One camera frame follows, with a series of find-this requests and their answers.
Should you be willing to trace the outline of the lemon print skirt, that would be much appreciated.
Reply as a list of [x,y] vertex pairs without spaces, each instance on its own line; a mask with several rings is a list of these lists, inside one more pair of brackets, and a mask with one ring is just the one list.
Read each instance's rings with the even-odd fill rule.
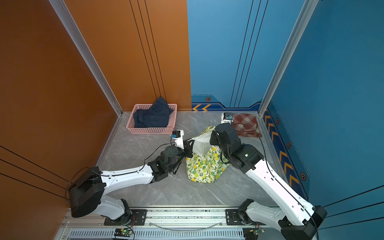
[[210,139],[215,127],[206,128],[192,138],[192,156],[186,158],[188,178],[196,183],[211,184],[228,168],[229,161],[218,146],[211,145]]

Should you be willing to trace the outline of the red plaid skirt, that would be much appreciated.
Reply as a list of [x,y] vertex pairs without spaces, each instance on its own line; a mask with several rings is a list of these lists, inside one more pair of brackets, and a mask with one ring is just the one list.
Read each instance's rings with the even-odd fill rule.
[[241,137],[261,138],[263,136],[256,114],[233,114],[232,126]]

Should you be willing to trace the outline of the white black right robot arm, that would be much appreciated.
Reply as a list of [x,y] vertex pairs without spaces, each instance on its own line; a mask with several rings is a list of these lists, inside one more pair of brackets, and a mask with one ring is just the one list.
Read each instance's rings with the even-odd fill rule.
[[218,146],[229,163],[258,183],[278,204],[274,209],[247,199],[238,208],[248,224],[261,222],[281,232],[286,240],[317,240],[318,228],[327,216],[322,206],[313,206],[297,194],[270,166],[254,146],[243,144],[229,123],[215,127],[211,145]]

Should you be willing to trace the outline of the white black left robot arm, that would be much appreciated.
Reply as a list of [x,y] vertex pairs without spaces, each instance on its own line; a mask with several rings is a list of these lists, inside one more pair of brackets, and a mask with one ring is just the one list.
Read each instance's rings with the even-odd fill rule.
[[182,160],[193,156],[187,143],[166,147],[155,160],[141,167],[120,171],[100,171],[98,167],[86,170],[68,187],[73,218],[97,214],[110,224],[131,224],[134,214],[125,199],[114,199],[108,194],[136,185],[159,182],[176,174]]

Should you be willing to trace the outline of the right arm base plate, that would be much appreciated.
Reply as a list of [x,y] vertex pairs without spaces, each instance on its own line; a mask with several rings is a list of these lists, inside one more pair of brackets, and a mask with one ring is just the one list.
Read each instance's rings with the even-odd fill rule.
[[226,209],[226,224],[228,226],[245,226],[246,223],[241,219],[238,209]]

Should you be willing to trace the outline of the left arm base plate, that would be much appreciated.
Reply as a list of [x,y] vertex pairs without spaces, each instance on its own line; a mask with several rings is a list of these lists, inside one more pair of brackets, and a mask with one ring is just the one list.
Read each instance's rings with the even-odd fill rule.
[[105,219],[105,226],[144,226],[147,217],[146,209],[133,209],[129,213],[123,214],[116,220]]

